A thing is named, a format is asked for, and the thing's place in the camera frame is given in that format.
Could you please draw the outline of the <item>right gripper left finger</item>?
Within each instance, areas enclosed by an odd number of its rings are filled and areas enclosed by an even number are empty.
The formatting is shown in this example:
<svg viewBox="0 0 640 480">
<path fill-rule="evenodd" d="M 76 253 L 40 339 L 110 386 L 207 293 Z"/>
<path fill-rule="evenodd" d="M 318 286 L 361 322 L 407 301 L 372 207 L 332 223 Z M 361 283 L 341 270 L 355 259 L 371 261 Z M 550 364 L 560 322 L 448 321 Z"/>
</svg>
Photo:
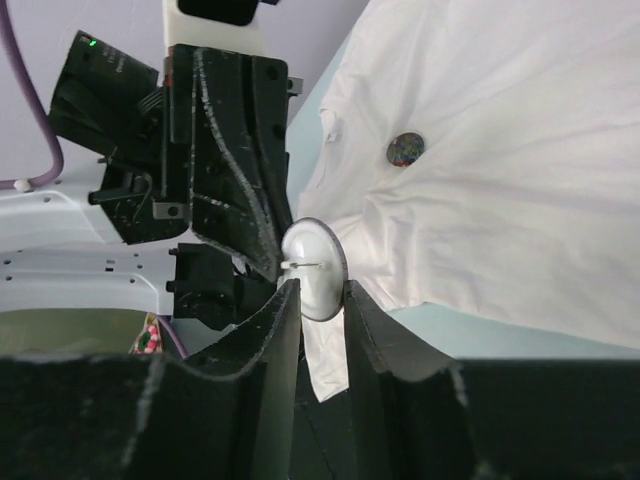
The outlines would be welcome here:
<svg viewBox="0 0 640 480">
<path fill-rule="evenodd" d="M 284 479 L 300 286 L 185 360 L 19 354 L 1 360 L 5 479 Z"/>
</svg>

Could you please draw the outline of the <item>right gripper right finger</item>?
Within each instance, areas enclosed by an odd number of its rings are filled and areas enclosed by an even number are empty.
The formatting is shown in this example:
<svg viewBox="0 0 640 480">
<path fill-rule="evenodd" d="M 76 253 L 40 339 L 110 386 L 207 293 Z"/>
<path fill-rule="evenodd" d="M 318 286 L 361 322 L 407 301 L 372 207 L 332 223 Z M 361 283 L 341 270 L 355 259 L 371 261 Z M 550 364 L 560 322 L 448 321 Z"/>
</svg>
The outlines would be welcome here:
<svg viewBox="0 0 640 480">
<path fill-rule="evenodd" d="M 363 479 L 635 479 L 634 359 L 455 359 L 344 286 Z"/>
</svg>

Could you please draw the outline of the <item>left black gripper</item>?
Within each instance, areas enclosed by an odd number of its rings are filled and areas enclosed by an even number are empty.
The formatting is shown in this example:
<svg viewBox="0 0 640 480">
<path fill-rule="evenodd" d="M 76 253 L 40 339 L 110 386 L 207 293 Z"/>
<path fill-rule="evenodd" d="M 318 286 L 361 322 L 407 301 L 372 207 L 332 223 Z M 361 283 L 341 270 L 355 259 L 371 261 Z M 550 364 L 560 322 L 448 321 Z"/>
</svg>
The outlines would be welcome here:
<svg viewBox="0 0 640 480">
<path fill-rule="evenodd" d="M 105 171 L 90 205 L 123 243 L 178 237 L 187 225 L 163 170 L 164 94 L 159 72 L 78 31 L 50 102 L 53 132 L 99 156 Z M 285 62 L 212 48 L 193 53 L 190 228 L 204 243 L 280 275 L 292 223 L 286 196 Z"/>
</svg>

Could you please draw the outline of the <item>white t-shirt garment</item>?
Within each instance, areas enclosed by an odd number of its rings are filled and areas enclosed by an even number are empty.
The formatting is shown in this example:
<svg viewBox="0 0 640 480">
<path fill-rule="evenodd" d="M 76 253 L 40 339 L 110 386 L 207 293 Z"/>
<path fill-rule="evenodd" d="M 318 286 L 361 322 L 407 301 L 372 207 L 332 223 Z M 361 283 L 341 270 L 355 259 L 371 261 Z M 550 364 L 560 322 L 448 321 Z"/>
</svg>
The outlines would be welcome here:
<svg viewBox="0 0 640 480">
<path fill-rule="evenodd" d="M 381 308 L 638 346 L 637 2 L 372 1 L 319 113 L 297 213 Z"/>
</svg>

